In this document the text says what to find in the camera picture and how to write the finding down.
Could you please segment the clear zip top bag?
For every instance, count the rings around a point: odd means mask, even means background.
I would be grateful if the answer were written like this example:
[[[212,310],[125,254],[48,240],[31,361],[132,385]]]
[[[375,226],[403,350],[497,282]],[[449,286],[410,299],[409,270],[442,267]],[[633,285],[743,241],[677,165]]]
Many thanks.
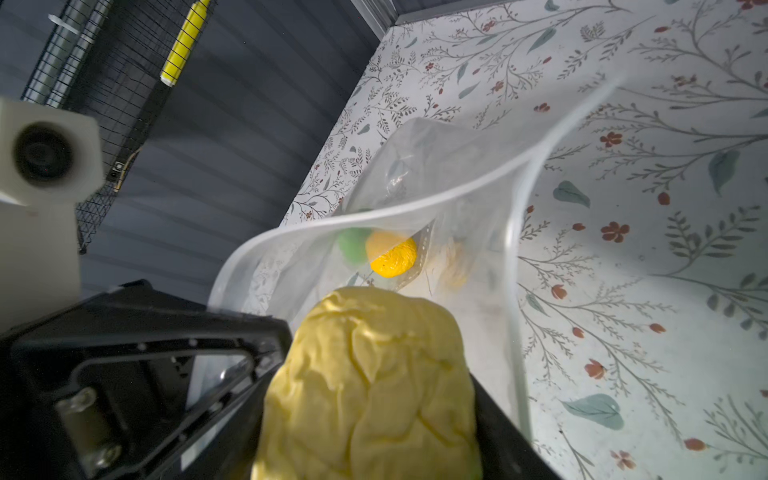
[[[519,236],[545,161],[616,87],[609,80],[589,94],[554,89],[485,130],[406,121],[332,215],[239,247],[215,280],[209,309],[271,316],[297,330],[342,287],[435,303],[461,332],[485,476],[542,469],[530,445]]]

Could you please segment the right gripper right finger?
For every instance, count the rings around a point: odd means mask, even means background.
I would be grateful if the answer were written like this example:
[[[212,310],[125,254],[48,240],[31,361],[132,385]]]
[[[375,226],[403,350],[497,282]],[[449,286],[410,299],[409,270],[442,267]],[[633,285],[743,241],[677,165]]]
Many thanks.
[[[480,382],[475,391],[476,438],[483,480],[561,480],[535,452]]]

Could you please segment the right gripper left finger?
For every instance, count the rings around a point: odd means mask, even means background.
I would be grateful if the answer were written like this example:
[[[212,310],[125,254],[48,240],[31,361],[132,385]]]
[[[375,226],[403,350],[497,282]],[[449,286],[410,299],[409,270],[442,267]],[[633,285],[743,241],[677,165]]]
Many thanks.
[[[255,392],[234,412],[212,443],[179,474],[180,479],[249,479],[258,449],[264,399],[278,368],[256,383]]]

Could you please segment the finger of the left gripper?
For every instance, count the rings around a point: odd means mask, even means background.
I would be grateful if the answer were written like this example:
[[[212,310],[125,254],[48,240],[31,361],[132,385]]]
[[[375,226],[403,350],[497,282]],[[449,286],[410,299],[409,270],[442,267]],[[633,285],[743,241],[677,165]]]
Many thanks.
[[[1,330],[1,475],[180,479],[291,342],[146,281]]]

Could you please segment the yellow toy lemon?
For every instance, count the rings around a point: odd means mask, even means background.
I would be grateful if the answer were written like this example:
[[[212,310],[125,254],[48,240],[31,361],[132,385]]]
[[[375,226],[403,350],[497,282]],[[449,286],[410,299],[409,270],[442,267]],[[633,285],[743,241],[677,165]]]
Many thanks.
[[[418,244],[413,238],[374,230],[366,242],[371,270],[383,278],[406,273],[418,259]]]

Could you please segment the yellow green toy pear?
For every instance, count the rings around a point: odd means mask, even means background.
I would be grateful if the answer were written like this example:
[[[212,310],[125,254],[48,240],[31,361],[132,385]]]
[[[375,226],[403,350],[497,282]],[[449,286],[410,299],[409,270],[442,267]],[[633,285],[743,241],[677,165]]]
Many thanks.
[[[442,306],[373,287],[316,304],[271,380],[255,479],[479,479],[475,389]]]

